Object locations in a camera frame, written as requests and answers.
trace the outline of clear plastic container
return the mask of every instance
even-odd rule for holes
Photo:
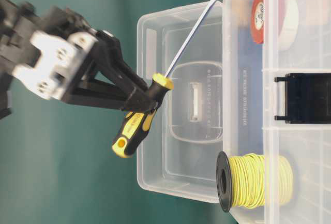
[[[164,73],[206,3],[143,16],[138,74]],[[218,203],[216,159],[222,150],[222,3],[217,2],[171,75],[170,91],[137,151],[137,178],[147,190]]]
[[[331,125],[276,121],[284,114],[284,84],[291,72],[331,72],[331,0],[296,0],[298,29],[289,49],[279,49],[278,0],[264,0],[264,44],[250,35],[253,0],[224,0],[223,150],[264,154],[265,206],[232,208],[240,223],[331,222]],[[292,201],[279,204],[279,156],[294,173]]]

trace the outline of teal surface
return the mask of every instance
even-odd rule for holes
[[[41,14],[70,7],[107,29],[136,67],[140,16],[207,0],[29,1]],[[145,191],[136,157],[110,147],[123,112],[45,101],[15,81],[14,114],[0,122],[0,223],[235,223],[218,204]]]

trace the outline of screw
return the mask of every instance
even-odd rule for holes
[[[85,39],[84,38],[79,38],[79,42],[84,44],[85,43]]]

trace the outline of tape roll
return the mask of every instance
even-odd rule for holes
[[[279,34],[278,48],[288,50],[293,44],[299,26],[299,8],[296,0],[285,0],[285,19]]]
[[[278,0],[278,21],[279,21],[279,34],[283,27],[284,16],[285,16],[285,0]],[[252,13],[251,13],[251,33],[255,43],[263,43],[263,32],[264,32],[264,2],[263,0],[254,0]]]

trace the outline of screwdriver handle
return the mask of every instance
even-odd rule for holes
[[[160,73],[153,75],[153,82],[146,93],[157,102],[157,107],[150,113],[130,112],[126,115],[112,143],[112,149],[118,156],[127,158],[136,152],[137,147],[148,135],[152,120],[161,106],[164,96],[173,87],[169,78]]]

